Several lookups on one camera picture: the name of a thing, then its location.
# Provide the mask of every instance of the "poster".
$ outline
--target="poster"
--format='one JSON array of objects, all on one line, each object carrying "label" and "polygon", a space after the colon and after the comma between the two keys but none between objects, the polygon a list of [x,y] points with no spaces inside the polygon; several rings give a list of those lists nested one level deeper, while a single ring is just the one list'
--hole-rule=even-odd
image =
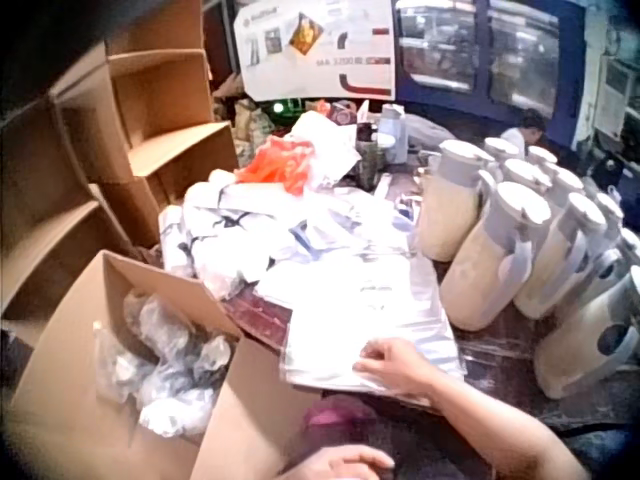
[{"label": "poster", "polygon": [[234,27],[256,101],[395,98],[389,0],[263,0],[241,9]]}]

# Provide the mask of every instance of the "hand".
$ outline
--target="hand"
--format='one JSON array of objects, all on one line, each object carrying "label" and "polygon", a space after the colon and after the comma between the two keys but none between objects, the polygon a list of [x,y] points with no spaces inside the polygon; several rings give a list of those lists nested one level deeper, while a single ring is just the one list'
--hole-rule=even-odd
[{"label": "hand", "polygon": [[393,393],[425,394],[426,385],[443,373],[431,365],[408,340],[391,338],[372,340],[361,353],[353,370],[379,379]]},{"label": "hand", "polygon": [[374,467],[389,470],[391,457],[362,445],[323,448],[277,480],[379,480]]}]

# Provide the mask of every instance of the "plastic wrapping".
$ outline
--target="plastic wrapping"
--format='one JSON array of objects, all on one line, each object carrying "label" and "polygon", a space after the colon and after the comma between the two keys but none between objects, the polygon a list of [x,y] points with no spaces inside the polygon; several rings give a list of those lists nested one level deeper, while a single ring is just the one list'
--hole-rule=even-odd
[{"label": "plastic wrapping", "polygon": [[124,403],[138,391],[155,366],[126,350],[100,322],[93,324],[93,336],[98,394]]},{"label": "plastic wrapping", "polygon": [[193,364],[193,376],[198,384],[211,383],[231,360],[231,345],[222,336],[204,344],[200,357]]},{"label": "plastic wrapping", "polygon": [[189,342],[187,320],[163,304],[157,295],[146,301],[138,318],[125,317],[129,328],[163,360],[185,353]]},{"label": "plastic wrapping", "polygon": [[216,400],[212,388],[187,390],[144,407],[139,423],[163,437],[201,434],[209,425]]},{"label": "plastic wrapping", "polygon": [[136,393],[138,410],[157,400],[172,398],[195,386],[187,365],[182,362],[160,364],[140,385]]}]

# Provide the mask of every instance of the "person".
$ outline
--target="person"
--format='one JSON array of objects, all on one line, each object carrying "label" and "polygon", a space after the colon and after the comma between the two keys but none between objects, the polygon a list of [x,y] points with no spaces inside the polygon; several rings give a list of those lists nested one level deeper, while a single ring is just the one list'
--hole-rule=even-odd
[{"label": "person", "polygon": [[[449,423],[503,478],[573,480],[586,470],[549,428],[431,365],[403,339],[375,340],[354,370],[394,393],[428,398]],[[386,453],[366,446],[326,448],[277,480],[378,480],[393,468]]]},{"label": "person", "polygon": [[547,124],[542,114],[537,110],[529,109],[525,110],[520,126],[510,128],[500,138],[518,147],[519,158],[524,160],[527,147],[538,143],[546,129]]}]

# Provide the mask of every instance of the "blue machine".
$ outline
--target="blue machine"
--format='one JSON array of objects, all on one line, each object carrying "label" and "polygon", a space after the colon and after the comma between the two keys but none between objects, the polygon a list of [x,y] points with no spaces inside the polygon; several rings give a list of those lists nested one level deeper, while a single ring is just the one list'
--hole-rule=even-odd
[{"label": "blue machine", "polygon": [[438,121],[428,110],[435,108],[448,123],[452,114],[471,114],[495,130],[536,108],[549,119],[548,138],[571,145],[585,75],[583,7],[566,0],[393,5],[397,99],[408,111]]}]

